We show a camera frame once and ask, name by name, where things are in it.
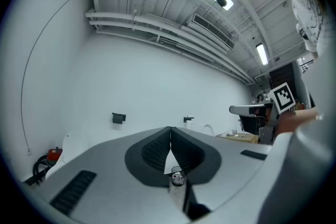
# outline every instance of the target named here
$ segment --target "white ceiling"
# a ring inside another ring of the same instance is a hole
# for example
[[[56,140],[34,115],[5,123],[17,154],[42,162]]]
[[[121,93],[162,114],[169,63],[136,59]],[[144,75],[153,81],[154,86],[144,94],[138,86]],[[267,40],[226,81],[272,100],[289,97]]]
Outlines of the white ceiling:
[[[213,23],[235,43],[227,56],[251,77],[274,69],[305,51],[296,32],[291,0],[233,0],[226,11],[213,0],[94,0],[96,12],[137,15],[153,14],[178,24],[186,24],[197,13]],[[266,45],[269,64],[262,66],[255,46]],[[280,54],[280,60],[274,62]]]

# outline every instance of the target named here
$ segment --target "railing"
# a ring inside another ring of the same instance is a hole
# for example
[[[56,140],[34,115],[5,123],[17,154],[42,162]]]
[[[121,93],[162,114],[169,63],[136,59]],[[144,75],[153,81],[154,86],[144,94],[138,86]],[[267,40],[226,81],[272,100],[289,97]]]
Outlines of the railing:
[[[306,72],[311,67],[311,65],[313,64],[313,62],[314,62],[314,60],[310,60],[309,62],[306,62],[306,63],[300,65],[301,71],[303,73]]]

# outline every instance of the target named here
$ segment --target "air conditioner vent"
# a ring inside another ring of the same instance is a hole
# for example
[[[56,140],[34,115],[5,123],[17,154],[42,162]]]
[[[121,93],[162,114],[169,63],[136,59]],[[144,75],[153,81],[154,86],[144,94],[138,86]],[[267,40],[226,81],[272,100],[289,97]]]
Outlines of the air conditioner vent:
[[[209,32],[211,32],[214,36],[216,36],[218,39],[224,42],[225,45],[227,45],[230,49],[233,49],[235,44],[228,37],[226,37],[217,27],[209,23],[207,20],[202,18],[200,15],[195,14],[192,22],[197,23],[198,25],[204,27]]]

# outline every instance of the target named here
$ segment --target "white wall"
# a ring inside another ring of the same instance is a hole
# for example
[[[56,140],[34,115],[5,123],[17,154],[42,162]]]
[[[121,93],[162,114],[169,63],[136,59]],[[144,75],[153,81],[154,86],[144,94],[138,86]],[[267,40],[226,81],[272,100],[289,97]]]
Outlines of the white wall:
[[[230,105],[250,104],[240,81],[210,67],[138,41],[93,34],[69,76],[63,120],[81,130],[89,146],[163,126],[184,126],[195,117],[194,130],[210,124],[215,134],[239,126]],[[111,113],[124,113],[122,125]]]
[[[62,7],[66,1],[15,0],[3,25],[1,145],[5,159],[20,180],[31,176],[38,157],[49,148],[61,146],[64,130],[59,104],[64,81],[75,54],[92,31],[84,17],[92,0],[70,0]],[[21,89],[30,53],[22,96],[24,130],[32,152],[28,155],[21,118]]]
[[[300,66],[297,61],[294,61],[292,65],[297,96],[301,103],[304,103],[305,108],[311,108],[309,92],[301,78],[302,72]]]

